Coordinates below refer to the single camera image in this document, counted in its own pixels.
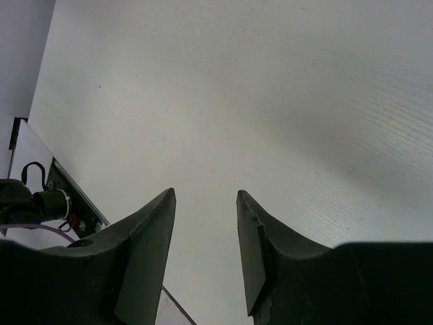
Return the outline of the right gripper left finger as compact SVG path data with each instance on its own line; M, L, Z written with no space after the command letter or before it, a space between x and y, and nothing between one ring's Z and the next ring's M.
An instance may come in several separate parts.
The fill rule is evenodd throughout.
M175 221L163 191L66 247L1 242L2 324L153 324Z

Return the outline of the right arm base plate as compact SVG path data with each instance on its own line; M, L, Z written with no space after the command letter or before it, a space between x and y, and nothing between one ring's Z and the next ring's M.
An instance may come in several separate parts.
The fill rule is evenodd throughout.
M81 239L110 225L109 221L55 158L48 172L47 186L52 190L65 191L70 198L67 232L74 232Z

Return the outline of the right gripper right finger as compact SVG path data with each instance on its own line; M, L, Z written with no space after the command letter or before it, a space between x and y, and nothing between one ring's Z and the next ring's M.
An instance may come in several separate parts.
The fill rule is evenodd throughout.
M431 324L432 244L319 244L237 193L246 309L255 324Z

